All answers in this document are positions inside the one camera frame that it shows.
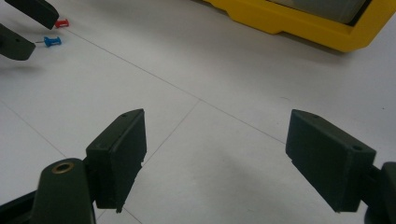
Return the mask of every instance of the thumbtack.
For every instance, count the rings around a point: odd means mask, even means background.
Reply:
[[[55,27],[59,28],[59,27],[67,27],[69,26],[69,21],[67,19],[65,19],[64,21],[56,21],[55,22]]]
[[[51,47],[52,45],[62,45],[62,41],[59,36],[52,39],[44,36],[44,41],[37,41],[36,43],[45,43],[47,47]]]

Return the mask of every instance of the blue push pin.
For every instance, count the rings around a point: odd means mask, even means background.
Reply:
[[[37,41],[36,43],[45,43],[47,47],[51,47],[53,45],[62,45],[62,41],[61,38],[59,38],[59,36],[53,39],[44,36],[44,41]]]

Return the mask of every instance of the blue object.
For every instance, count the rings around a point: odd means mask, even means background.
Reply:
[[[52,39],[44,36],[44,43],[47,45],[47,47],[51,47],[52,45],[62,45],[62,41],[59,36]]]

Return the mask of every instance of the red push pin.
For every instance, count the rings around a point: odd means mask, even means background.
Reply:
[[[69,26],[69,21],[65,19],[64,21],[56,21],[55,22],[55,27],[60,28],[60,27],[68,27]]]

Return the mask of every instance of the yellow frame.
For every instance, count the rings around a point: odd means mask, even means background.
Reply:
[[[266,0],[205,1],[266,33],[286,32],[343,52],[368,46],[396,10],[396,0],[372,0],[358,22],[348,26]]]

